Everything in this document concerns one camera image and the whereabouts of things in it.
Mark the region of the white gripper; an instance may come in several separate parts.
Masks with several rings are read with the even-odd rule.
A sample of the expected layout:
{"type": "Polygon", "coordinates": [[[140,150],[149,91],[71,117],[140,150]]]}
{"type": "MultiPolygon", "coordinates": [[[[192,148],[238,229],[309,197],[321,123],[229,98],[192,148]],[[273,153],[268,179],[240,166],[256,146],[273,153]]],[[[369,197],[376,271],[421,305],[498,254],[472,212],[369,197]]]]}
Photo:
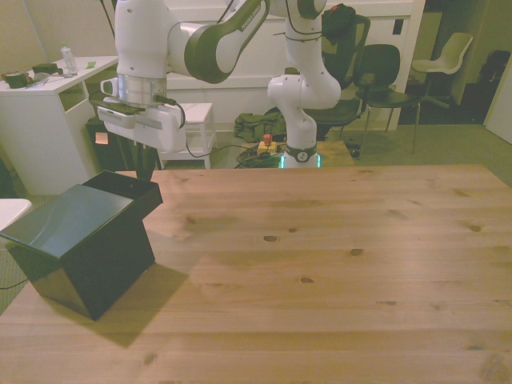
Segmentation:
{"type": "Polygon", "coordinates": [[[104,109],[106,129],[134,141],[137,178],[145,178],[144,145],[150,146],[147,148],[150,173],[160,169],[158,150],[177,153],[186,148],[186,129],[182,123],[183,113],[176,106],[148,107],[142,113],[130,115],[104,109]]]}

